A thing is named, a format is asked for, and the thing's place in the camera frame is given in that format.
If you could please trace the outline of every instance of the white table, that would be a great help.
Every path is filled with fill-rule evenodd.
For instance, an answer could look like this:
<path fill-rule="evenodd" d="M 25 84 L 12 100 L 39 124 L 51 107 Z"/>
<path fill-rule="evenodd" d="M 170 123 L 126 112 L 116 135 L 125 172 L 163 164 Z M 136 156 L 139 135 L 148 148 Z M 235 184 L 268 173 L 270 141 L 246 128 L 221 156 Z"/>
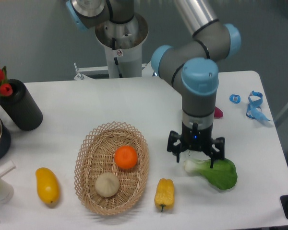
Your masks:
<path fill-rule="evenodd" d="M 216 105 L 224 117 L 214 121 L 213 138 L 225 137 L 225 156 L 237 168 L 238 182 L 220 192 L 202 177 L 183 170 L 167 152 L 171 130 L 181 133 L 181 96 L 159 77 L 40 82 L 26 84 L 43 112 L 39 128 L 20 131 L 0 108 L 12 145 L 0 165 L 13 160 L 16 169 L 3 177 L 13 185 L 12 200 L 0 207 L 0 230 L 31 229 L 198 229 L 229 230 L 288 225 L 280 203 L 288 195 L 288 168 L 273 122 L 246 117 L 247 98 L 264 95 L 262 111 L 272 118 L 260 77 L 253 71 L 220 73 Z M 229 101 L 239 94 L 241 102 Z M 74 168 L 85 136 L 103 123 L 127 122 L 147 140 L 149 177 L 143 196 L 129 211 L 111 217 L 90 213 L 75 194 Z M 206 159 L 203 153 L 190 155 Z M 61 184 L 62 199 L 49 209 L 36 193 L 35 171 L 50 168 Z M 172 211 L 154 205 L 161 178 L 175 185 Z"/>

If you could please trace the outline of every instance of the blue tag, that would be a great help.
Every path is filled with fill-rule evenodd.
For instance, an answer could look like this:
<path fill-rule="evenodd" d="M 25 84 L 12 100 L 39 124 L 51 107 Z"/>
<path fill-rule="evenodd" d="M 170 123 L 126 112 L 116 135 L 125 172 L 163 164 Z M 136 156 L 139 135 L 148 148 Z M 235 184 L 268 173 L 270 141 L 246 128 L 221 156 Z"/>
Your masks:
<path fill-rule="evenodd" d="M 251 99 L 251 96 L 256 96 L 259 97 L 259 99 L 253 101 Z M 249 95 L 249 104 L 248 104 L 248 109 L 246 111 L 246 116 L 251 118 L 251 119 L 256 119 L 256 120 L 263 120 L 263 121 L 272 121 L 268 119 L 262 112 L 261 112 L 261 107 L 260 105 L 263 103 L 263 94 L 261 92 L 255 92 L 252 91 Z"/>
<path fill-rule="evenodd" d="M 241 101 L 241 98 L 239 95 L 236 95 L 236 94 L 232 94 L 230 97 L 229 97 L 229 100 L 235 104 L 238 104 L 240 101 Z"/>

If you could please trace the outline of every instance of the blue lanyard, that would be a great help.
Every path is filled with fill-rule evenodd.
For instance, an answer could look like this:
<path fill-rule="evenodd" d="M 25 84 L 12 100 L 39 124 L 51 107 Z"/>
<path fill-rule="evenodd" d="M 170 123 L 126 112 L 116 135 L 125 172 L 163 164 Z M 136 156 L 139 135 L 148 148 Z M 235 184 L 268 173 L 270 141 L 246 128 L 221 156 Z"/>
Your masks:
<path fill-rule="evenodd" d="M 251 96 L 259 97 L 259 99 L 253 101 Z M 246 111 L 247 117 L 256 120 L 272 121 L 261 112 L 260 105 L 263 103 L 263 94 L 261 92 L 252 91 L 249 95 L 249 102 L 250 103 L 248 104 L 248 109 Z"/>

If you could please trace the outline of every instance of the black vase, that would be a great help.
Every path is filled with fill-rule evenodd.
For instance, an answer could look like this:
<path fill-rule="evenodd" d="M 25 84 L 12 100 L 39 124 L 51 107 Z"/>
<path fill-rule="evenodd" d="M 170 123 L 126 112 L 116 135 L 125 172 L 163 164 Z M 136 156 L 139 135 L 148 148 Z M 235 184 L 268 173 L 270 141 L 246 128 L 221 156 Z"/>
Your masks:
<path fill-rule="evenodd" d="M 11 96 L 1 97 L 0 105 L 13 122 L 25 131 L 37 128 L 43 121 L 43 114 L 23 82 L 10 79 L 13 89 Z"/>

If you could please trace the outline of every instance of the green vegetable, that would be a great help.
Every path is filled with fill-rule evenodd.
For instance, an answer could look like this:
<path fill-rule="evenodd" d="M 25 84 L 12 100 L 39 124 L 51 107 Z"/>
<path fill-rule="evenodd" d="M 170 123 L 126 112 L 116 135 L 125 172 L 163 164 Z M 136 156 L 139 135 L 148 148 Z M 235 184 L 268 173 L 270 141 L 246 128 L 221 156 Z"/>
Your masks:
<path fill-rule="evenodd" d="M 230 189 L 237 182 L 236 167 L 228 159 L 215 161 L 210 168 L 211 160 L 201 161 L 198 159 L 187 159 L 184 162 L 184 170 L 188 173 L 199 173 L 208 182 L 221 190 Z"/>

